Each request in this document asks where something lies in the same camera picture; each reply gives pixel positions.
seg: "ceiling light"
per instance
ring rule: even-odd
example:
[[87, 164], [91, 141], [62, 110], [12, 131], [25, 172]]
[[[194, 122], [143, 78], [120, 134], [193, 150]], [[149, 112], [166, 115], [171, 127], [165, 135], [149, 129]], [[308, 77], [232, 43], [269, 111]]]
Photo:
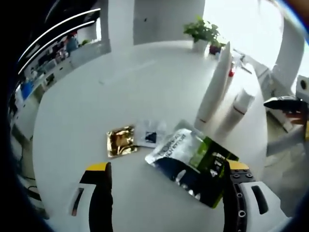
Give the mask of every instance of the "ceiling light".
[[82, 12], [82, 13], [80, 13], [80, 14], [74, 15], [74, 16], [72, 16], [72, 17], [70, 17], [70, 18], [67, 18], [67, 19], [61, 21], [60, 23], [58, 23], [58, 24], [52, 26], [50, 29], [48, 29], [46, 32], [44, 32], [42, 35], [40, 35], [35, 41], [33, 41], [33, 42], [26, 48], [26, 50], [25, 50], [24, 53], [20, 56], [20, 58], [18, 59], [18, 61], [20, 61], [20, 59], [24, 56], [24, 54], [25, 54], [25, 53], [26, 53], [26, 52], [27, 52], [27, 51], [40, 39], [40, 38], [42, 38], [44, 35], [46, 35], [46, 34], [47, 34], [48, 32], [50, 32], [51, 30], [55, 29], [56, 27], [58, 27], [59, 25], [65, 23], [65, 22], [68, 22], [68, 21], [71, 20], [71, 19], [74, 19], [74, 18], [76, 18], [76, 17], [79, 17], [79, 16], [81, 16], [81, 15], [85, 15], [85, 14], [88, 14], [88, 13], [91, 13], [91, 12], [99, 11], [99, 10], [101, 10], [101, 8], [96, 8], [96, 9], [93, 9], [93, 10], [89, 10], [89, 11]]
[[24, 70], [24, 68], [29, 64], [30, 61], [33, 60], [33, 58], [34, 58], [38, 53], [40, 53], [44, 48], [46, 48], [46, 47], [47, 47], [49, 44], [51, 44], [53, 41], [55, 41], [56, 39], [60, 38], [61, 36], [64, 36], [64, 35], [68, 34], [68, 33], [69, 33], [70, 31], [72, 31], [72, 30], [81, 28], [81, 27], [83, 27], [83, 26], [86, 26], [86, 25], [91, 24], [91, 23], [94, 23], [94, 22], [95, 22], [95, 21], [93, 20], [93, 21], [90, 21], [90, 22], [87, 22], [87, 23], [83, 23], [83, 24], [81, 24], [81, 25], [79, 25], [79, 26], [76, 26], [76, 27], [74, 27], [74, 28], [71, 28], [70, 30], [67, 30], [66, 32], [64, 32], [64, 33], [62, 33], [62, 34], [60, 34], [60, 35], [58, 35], [58, 36], [55, 37], [55, 38], [53, 38], [51, 41], [49, 41], [49, 42], [46, 43], [44, 46], [42, 46], [36, 53], [34, 53], [33, 56], [31, 56], [31, 58], [29, 58], [29, 60], [24, 64], [24, 66], [19, 70], [18, 75]]

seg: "small white packet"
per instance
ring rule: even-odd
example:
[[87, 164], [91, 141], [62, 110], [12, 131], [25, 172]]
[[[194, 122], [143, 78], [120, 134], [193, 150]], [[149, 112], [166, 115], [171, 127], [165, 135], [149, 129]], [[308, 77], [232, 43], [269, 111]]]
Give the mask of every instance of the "small white packet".
[[165, 122], [158, 120], [141, 120], [135, 125], [134, 143], [137, 146], [155, 148], [165, 135]]

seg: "window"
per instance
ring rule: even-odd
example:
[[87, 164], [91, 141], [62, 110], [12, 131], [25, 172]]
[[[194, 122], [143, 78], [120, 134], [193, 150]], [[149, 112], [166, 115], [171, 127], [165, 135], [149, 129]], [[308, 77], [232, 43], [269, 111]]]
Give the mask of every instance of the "window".
[[266, 0], [206, 0], [204, 20], [232, 46], [272, 68], [282, 42], [283, 16]]
[[97, 40], [101, 40], [101, 19], [98, 18], [96, 21], [96, 34]]

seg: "gold foil packet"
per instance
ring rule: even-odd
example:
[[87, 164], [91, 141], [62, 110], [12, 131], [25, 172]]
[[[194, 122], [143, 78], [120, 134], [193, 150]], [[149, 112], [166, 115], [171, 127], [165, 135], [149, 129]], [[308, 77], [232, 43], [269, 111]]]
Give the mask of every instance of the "gold foil packet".
[[114, 158], [137, 151], [133, 144], [134, 126], [118, 128], [106, 133], [108, 157]]

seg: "white cylinder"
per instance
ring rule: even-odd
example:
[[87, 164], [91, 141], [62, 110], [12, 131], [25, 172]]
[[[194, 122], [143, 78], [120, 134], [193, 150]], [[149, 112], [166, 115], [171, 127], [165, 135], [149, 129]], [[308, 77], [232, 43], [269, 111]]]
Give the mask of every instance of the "white cylinder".
[[229, 107], [216, 132], [216, 136], [225, 137], [230, 133], [231, 130], [241, 121], [253, 101], [254, 96], [247, 93], [245, 89], [242, 89]]
[[228, 42], [221, 52], [218, 65], [197, 112], [194, 127], [200, 131], [203, 130], [204, 124], [210, 120], [222, 101], [231, 63], [232, 55], [230, 53], [230, 42]]

